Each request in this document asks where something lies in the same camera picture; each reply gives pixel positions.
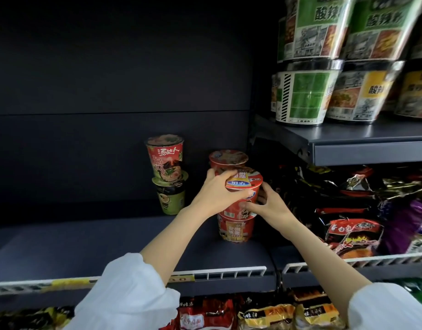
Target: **person's right hand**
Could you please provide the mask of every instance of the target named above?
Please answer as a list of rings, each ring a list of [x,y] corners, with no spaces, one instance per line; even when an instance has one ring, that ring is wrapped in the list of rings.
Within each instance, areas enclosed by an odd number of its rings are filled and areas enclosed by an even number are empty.
[[[285,238],[290,239],[292,229],[299,224],[292,212],[287,208],[280,195],[268,183],[263,182],[263,188],[258,193],[257,201],[263,205],[251,202],[241,202],[239,206],[248,211],[261,215],[273,228]]]

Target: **white sleeve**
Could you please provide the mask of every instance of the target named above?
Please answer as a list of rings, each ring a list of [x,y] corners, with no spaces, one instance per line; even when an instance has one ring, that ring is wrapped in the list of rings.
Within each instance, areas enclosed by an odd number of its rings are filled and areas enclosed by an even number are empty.
[[[179,297],[141,254],[128,253],[107,264],[65,330],[156,330],[177,316]]]
[[[351,330],[421,330],[422,305],[399,285],[373,283],[351,298],[348,322]]]

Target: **black wall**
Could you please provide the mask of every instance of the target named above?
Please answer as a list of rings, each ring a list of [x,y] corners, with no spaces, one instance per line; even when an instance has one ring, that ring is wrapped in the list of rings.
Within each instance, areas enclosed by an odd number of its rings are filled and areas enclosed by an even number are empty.
[[[0,7],[0,203],[155,198],[143,141],[164,133],[195,192],[209,152],[246,149],[255,11]]]

